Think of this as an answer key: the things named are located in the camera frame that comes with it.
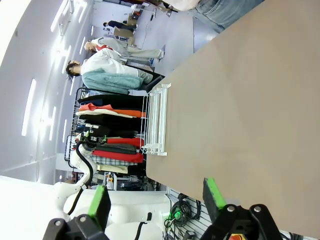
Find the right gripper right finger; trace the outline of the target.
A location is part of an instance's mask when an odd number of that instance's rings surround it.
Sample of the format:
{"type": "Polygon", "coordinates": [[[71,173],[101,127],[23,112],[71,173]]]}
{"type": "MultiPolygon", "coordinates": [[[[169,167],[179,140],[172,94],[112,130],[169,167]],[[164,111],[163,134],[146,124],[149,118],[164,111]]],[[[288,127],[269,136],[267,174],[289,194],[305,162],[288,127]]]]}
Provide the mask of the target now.
{"type": "Polygon", "coordinates": [[[229,240],[240,235],[245,240],[281,240],[282,235],[264,204],[248,209],[227,204],[215,180],[203,180],[202,198],[212,224],[203,233],[202,240],[229,240]]]}

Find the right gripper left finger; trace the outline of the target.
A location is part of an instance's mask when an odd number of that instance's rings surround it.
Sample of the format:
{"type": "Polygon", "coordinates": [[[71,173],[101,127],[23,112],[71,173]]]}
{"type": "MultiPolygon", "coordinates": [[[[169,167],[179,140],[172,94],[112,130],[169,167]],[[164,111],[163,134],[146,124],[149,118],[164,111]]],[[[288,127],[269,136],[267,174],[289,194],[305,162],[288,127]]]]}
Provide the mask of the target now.
{"type": "Polygon", "coordinates": [[[111,200],[108,189],[99,186],[93,196],[87,214],[80,214],[72,220],[53,218],[47,225],[44,240],[107,240],[105,234],[111,200]]]}

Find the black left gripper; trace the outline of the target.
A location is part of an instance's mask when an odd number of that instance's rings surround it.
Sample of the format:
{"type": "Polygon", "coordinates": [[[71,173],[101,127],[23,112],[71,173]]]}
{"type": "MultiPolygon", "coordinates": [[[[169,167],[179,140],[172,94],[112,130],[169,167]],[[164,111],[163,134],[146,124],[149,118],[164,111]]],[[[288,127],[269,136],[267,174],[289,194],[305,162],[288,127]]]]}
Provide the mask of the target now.
{"type": "Polygon", "coordinates": [[[85,137],[83,139],[83,148],[86,151],[93,151],[97,145],[104,145],[108,142],[108,138],[106,135],[102,137],[95,137],[95,136],[90,136],[90,137],[85,137]]]}

